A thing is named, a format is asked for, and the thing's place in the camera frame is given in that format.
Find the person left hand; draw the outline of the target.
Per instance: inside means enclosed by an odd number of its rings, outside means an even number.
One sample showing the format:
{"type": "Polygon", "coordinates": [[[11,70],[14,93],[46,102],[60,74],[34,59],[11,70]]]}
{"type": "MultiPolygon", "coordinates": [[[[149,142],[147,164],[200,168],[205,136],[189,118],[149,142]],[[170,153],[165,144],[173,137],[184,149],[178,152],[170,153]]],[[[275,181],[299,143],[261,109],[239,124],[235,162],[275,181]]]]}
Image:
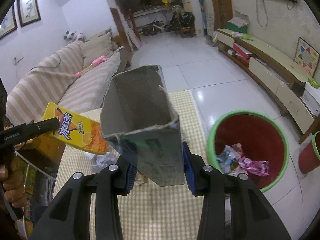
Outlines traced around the person left hand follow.
{"type": "Polygon", "coordinates": [[[27,197],[24,193],[23,176],[20,170],[20,161],[14,156],[9,170],[6,166],[1,166],[1,182],[4,187],[4,198],[13,207],[23,208],[27,204],[27,197]]]}

